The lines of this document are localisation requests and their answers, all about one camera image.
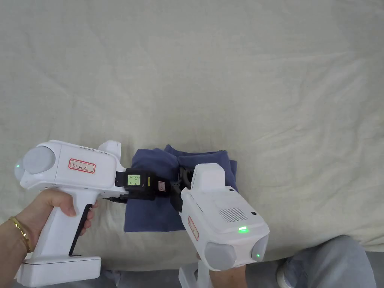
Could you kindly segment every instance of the white device base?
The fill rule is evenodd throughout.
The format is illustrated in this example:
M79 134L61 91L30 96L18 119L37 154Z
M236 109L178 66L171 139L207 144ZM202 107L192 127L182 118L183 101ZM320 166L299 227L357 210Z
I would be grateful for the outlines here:
M201 260L199 260L198 263L181 266L179 270L179 281L182 288L212 288L209 269Z
M66 259L26 259L17 274L18 283L39 287L100 276L101 258L74 256Z

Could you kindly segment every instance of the gold bracelet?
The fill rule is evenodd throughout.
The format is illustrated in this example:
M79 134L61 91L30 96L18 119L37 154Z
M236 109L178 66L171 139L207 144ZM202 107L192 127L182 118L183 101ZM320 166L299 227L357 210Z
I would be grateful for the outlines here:
M27 253L31 253L32 252L31 241L29 240L24 227L20 224L20 222L15 217L9 217L9 220L11 220L13 224L16 226L16 228L20 230L21 234L23 235L23 242L25 244L26 251Z

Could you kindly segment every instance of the wrinkled fabric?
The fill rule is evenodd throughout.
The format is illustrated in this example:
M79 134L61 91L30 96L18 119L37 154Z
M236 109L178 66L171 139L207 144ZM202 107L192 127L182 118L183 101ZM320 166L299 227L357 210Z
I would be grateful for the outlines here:
M225 171L225 184L236 187L237 162L230 160L227 151L187 153L167 145L161 149L138 149L132 158L132 168L144 169L170 181L176 181L179 166L193 169L197 164L217 163ZM179 213L169 198L154 201L131 199L125 212L125 232L169 232L184 230Z

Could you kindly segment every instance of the gray floor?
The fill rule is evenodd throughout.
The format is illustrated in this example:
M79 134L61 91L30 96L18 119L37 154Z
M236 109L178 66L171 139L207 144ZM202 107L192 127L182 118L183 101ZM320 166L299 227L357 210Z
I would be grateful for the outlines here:
M368 258L371 262L378 288L384 288L384 253L368 252ZM276 269L283 262L271 261L265 263L252 264L247 266L247 282L251 288L278 288L275 280ZM147 272L130 272L121 273L119 288L150 288L150 287L167 287L180 288L178 280L178 270L161 270ZM55 288L113 288L114 281L108 279L112 275L103 274L98 279L85 280L74 283L65 283L55 285Z

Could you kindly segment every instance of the knee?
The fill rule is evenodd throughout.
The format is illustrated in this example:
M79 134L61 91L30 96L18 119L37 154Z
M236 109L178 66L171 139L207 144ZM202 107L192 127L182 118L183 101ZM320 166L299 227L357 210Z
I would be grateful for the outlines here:
M333 238L328 242L326 242L324 246L327 246L328 248L331 248L333 251L338 251L339 253L342 253L342 254L350 251L354 251L354 252L359 251L359 252L365 253L363 247L358 242L356 242L352 237L346 236L346 235Z

